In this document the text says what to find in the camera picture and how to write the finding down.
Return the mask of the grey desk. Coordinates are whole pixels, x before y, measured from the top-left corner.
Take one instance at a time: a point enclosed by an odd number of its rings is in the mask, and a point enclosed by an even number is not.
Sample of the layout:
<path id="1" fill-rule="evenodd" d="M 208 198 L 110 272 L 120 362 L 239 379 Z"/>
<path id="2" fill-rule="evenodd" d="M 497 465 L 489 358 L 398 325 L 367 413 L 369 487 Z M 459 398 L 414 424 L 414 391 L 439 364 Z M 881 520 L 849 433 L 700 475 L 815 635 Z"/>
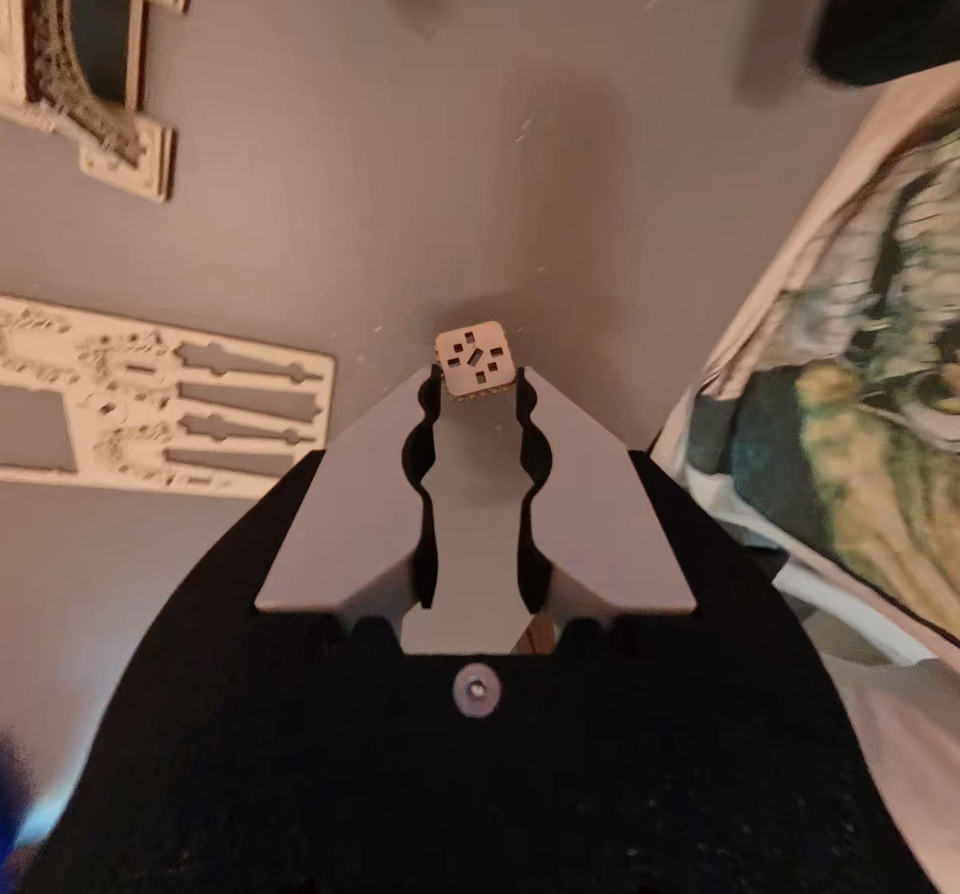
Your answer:
<path id="1" fill-rule="evenodd" d="M 2 123 L 2 292 L 330 353 L 330 434 L 492 319 L 644 449 L 877 99 L 820 0 L 191 0 L 173 196 Z"/>

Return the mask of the wooden tower model base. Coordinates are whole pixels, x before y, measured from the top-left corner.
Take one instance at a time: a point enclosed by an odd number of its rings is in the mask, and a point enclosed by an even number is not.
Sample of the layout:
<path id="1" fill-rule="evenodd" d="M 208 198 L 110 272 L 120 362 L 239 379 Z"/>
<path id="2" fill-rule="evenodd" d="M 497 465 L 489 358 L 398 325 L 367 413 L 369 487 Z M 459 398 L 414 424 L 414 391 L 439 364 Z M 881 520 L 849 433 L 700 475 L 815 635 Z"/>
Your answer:
<path id="1" fill-rule="evenodd" d="M 78 146 L 82 173 L 155 203 L 172 191 L 176 132 L 145 112 L 152 7 L 189 0 L 1 0 L 1 113 Z"/>

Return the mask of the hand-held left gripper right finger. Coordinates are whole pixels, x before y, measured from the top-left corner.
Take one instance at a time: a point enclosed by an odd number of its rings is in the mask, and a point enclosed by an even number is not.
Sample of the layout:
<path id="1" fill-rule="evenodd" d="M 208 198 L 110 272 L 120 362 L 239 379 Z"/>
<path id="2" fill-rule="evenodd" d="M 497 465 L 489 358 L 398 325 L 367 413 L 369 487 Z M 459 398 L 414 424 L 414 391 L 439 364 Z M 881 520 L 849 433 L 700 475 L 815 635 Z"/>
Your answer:
<path id="1" fill-rule="evenodd" d="M 546 617 L 685 616 L 697 607 L 628 448 L 531 367 L 518 370 L 517 585 Z"/>

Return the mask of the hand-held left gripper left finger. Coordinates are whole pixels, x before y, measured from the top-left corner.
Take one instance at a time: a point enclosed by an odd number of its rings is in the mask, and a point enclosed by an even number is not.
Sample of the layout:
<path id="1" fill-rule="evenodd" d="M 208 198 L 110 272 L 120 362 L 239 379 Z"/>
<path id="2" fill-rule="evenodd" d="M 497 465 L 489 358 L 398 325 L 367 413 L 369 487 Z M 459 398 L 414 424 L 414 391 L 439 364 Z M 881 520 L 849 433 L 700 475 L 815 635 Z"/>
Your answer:
<path id="1" fill-rule="evenodd" d="M 255 600 L 264 613 L 405 616 L 432 607 L 439 558 L 424 479 L 438 365 L 406 379 L 325 450 Z"/>

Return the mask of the laser-cut wooden parts sheet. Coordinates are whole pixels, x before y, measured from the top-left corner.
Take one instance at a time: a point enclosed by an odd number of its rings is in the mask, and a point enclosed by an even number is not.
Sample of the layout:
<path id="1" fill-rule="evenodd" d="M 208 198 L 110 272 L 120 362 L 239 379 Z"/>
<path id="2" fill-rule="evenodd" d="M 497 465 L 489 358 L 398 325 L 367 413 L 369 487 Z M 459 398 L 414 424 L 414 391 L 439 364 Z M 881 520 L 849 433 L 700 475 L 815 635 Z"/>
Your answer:
<path id="1" fill-rule="evenodd" d="M 2 481 L 255 501 L 325 447 L 335 358 L 2 295 Z"/>

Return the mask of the small rounded wooden square plate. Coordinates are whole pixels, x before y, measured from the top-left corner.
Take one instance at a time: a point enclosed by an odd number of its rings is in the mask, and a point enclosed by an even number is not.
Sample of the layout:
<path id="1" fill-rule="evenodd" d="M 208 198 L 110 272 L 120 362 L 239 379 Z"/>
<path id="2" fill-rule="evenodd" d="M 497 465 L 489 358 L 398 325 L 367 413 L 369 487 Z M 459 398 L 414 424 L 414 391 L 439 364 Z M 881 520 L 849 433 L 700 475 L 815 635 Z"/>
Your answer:
<path id="1" fill-rule="evenodd" d="M 496 321 L 438 334 L 435 354 L 447 393 L 455 400 L 503 391 L 517 380 L 505 328 Z"/>

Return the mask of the white green patterned cloth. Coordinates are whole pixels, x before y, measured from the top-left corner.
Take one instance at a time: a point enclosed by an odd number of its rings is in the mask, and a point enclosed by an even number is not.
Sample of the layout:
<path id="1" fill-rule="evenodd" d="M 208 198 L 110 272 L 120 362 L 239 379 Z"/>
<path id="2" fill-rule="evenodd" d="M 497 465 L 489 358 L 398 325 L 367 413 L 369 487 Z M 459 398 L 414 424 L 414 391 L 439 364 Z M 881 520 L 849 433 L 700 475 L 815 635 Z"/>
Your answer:
<path id="1" fill-rule="evenodd" d="M 780 550 L 873 780 L 958 892 L 959 66 L 882 95 L 654 443 Z"/>

